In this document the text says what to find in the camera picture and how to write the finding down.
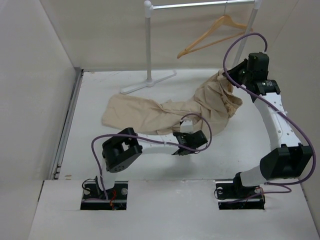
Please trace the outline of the beige trousers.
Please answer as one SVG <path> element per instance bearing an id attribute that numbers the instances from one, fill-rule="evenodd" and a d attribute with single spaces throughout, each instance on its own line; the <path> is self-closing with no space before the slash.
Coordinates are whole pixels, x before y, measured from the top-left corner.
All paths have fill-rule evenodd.
<path id="1" fill-rule="evenodd" d="M 243 100 L 233 94 L 234 87 L 223 75 L 212 75 L 186 101 L 168 100 L 158 103 L 153 99 L 114 94 L 108 101 L 101 123 L 123 130 L 132 127 L 136 132 L 167 135 L 180 131 L 180 120 L 186 114 L 192 119 L 194 131 L 209 137 L 221 133 Z"/>

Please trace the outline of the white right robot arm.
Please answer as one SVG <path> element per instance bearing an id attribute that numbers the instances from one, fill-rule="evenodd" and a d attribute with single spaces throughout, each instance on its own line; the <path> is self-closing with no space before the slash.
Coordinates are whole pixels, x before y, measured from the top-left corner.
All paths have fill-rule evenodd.
<path id="1" fill-rule="evenodd" d="M 268 67 L 268 55 L 255 52 L 224 72 L 234 86 L 243 87 L 251 96 L 270 142 L 270 153 L 258 166 L 235 175 L 231 190 L 238 198 L 247 197 L 249 192 L 269 181 L 298 178 L 313 156 L 313 148 L 303 145 L 294 133 L 282 104 L 280 88 L 275 80 L 268 79 Z"/>

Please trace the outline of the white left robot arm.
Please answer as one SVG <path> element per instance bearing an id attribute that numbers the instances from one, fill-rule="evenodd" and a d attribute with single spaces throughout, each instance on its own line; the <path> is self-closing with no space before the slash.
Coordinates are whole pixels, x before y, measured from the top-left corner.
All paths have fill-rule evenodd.
<path id="1" fill-rule="evenodd" d="M 95 137 L 90 144 L 91 152 L 98 166 L 98 175 L 85 180 L 82 189 L 89 199 L 106 200 L 114 192 L 115 181 L 109 175 L 126 170 L 141 155 L 166 154 L 187 156 L 205 151 L 212 143 L 202 130 L 196 132 L 173 132 L 167 135 L 137 133 L 127 127 L 119 133 Z"/>

